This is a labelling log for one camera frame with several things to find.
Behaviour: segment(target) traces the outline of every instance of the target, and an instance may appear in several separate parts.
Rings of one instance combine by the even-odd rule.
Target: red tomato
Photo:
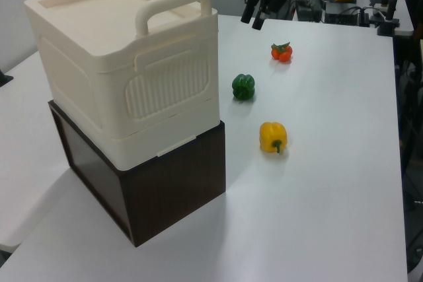
[[[288,62],[291,59],[291,54],[289,52],[282,52],[279,55],[279,61]]]

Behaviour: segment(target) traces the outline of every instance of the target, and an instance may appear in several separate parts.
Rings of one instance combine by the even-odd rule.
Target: ribbed panel
[[[161,67],[149,67],[126,87],[128,111],[142,118],[200,94],[208,83],[205,56],[188,56]]]

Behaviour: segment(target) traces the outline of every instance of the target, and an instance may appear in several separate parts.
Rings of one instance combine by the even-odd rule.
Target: wooden box
[[[49,106],[70,167],[135,247],[225,192],[223,122],[161,157],[121,171],[53,100]]]

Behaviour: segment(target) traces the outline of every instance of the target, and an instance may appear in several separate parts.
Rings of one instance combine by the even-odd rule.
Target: white plastic storage box
[[[220,123],[210,0],[25,5],[55,103],[117,169]]]

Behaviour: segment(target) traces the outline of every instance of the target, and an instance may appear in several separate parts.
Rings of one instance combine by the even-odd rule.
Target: yellow bell pepper
[[[260,146],[263,151],[280,153],[288,143],[285,127],[278,122],[260,126]]]

